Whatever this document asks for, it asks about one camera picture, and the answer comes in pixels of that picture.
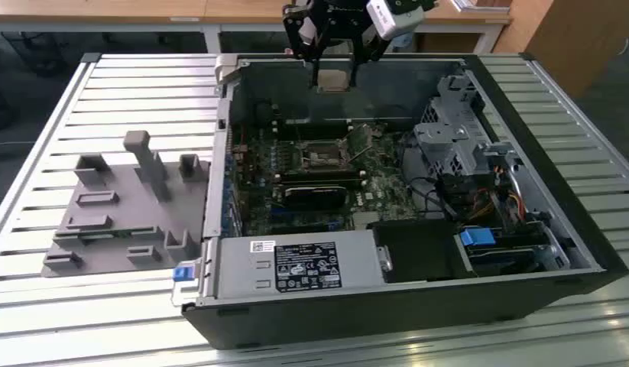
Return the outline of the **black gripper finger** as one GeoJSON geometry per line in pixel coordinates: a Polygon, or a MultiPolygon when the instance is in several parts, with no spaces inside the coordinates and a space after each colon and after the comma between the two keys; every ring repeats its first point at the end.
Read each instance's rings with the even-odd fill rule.
{"type": "Polygon", "coordinates": [[[377,61],[382,57],[389,41],[380,37],[376,26],[370,25],[350,37],[350,44],[349,87],[356,87],[358,67],[369,61],[377,61]]]}
{"type": "Polygon", "coordinates": [[[325,28],[317,29],[322,5],[322,2],[304,2],[300,5],[292,2],[281,8],[281,20],[292,55],[312,66],[310,87],[318,85],[318,62],[324,52],[320,37],[325,33],[325,28]]]}

